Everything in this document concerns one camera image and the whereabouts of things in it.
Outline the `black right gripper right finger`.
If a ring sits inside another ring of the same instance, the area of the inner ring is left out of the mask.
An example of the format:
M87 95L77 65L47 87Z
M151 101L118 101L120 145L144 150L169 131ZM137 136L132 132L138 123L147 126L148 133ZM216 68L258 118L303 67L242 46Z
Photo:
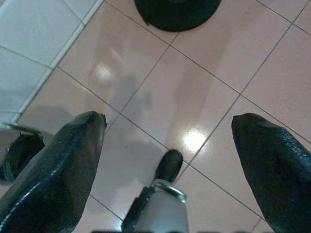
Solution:
M284 127L260 115L234 116L234 144L246 180L276 233L311 231L311 154Z

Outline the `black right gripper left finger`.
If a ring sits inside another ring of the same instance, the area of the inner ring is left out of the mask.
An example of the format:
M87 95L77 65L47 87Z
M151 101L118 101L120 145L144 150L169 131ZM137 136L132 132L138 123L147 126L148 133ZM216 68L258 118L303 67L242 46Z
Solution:
M105 115L95 111L65 124L1 197L1 232L74 231L97 173L106 127Z

